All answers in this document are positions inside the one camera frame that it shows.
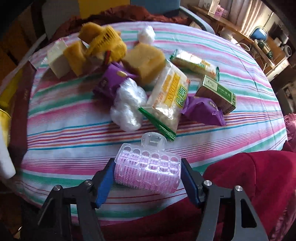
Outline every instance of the metal spring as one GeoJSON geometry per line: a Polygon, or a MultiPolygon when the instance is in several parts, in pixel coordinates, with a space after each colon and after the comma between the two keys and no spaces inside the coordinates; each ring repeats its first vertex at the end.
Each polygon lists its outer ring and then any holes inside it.
{"type": "Polygon", "coordinates": [[[158,141],[153,141],[153,140],[150,140],[150,144],[158,144],[158,141]]]}

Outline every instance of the green box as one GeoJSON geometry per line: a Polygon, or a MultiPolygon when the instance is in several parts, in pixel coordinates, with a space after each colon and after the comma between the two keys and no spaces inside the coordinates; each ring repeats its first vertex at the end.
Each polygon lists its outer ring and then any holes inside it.
{"type": "Polygon", "coordinates": [[[236,108],[237,97],[235,94],[206,75],[195,96],[212,99],[224,115],[236,108]]]}

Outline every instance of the grey chair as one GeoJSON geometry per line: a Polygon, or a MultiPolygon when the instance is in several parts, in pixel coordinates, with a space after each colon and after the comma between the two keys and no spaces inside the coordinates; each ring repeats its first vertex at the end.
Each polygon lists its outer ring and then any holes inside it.
{"type": "Polygon", "coordinates": [[[179,12],[182,12],[187,17],[192,19],[202,30],[211,34],[215,34],[212,27],[198,17],[196,14],[180,6],[180,0],[130,0],[131,5],[142,6],[146,8],[152,14],[163,14],[165,16],[177,16],[179,12]]]}

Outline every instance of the white foam block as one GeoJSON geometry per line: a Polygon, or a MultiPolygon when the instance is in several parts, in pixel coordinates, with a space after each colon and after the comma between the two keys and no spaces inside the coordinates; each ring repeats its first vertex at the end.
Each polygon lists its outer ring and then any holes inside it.
{"type": "Polygon", "coordinates": [[[63,55],[63,51],[66,48],[67,45],[61,40],[55,43],[53,47],[47,51],[48,65],[58,78],[65,76],[71,70],[68,60],[63,55]]]}

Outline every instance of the purple snack packet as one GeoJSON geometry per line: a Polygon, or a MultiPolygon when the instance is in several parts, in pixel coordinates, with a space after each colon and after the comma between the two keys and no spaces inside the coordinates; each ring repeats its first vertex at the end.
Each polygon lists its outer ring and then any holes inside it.
{"type": "Polygon", "coordinates": [[[97,86],[93,89],[94,94],[102,93],[110,99],[114,100],[116,91],[120,84],[127,78],[134,79],[137,75],[127,72],[119,63],[110,63],[99,80],[97,86]]]}
{"type": "Polygon", "coordinates": [[[226,126],[222,111],[208,98],[187,96],[181,113],[191,121],[212,126],[226,126]]]}

